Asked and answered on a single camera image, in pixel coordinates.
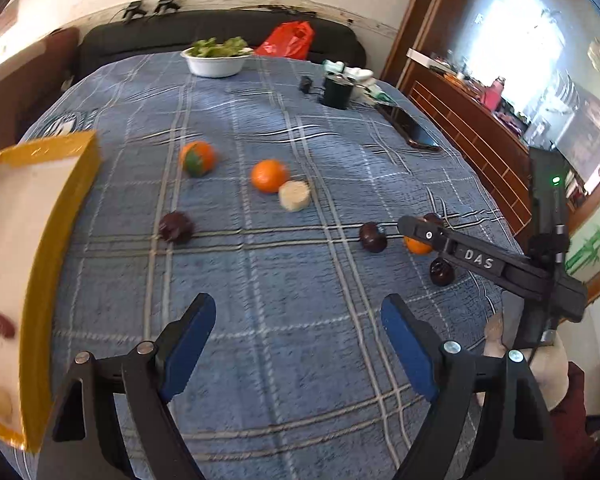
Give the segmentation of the white gloved right hand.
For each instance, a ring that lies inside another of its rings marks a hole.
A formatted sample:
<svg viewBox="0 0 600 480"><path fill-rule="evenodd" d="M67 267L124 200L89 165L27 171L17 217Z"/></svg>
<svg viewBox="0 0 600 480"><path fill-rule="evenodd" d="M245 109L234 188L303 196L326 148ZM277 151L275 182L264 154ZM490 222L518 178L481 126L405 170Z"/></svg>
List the white gloved right hand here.
<svg viewBox="0 0 600 480"><path fill-rule="evenodd" d="M497 313L489 318L484 328L486 344L483 355L490 358L502 358L508 353L502 343L503 315ZM554 344L536 350L534 359L529 360L531 349L522 349L521 353L530 363L530 370L539 385L543 399L549 411L564 400L569 388L568 358L560 336L555 335Z"/></svg>

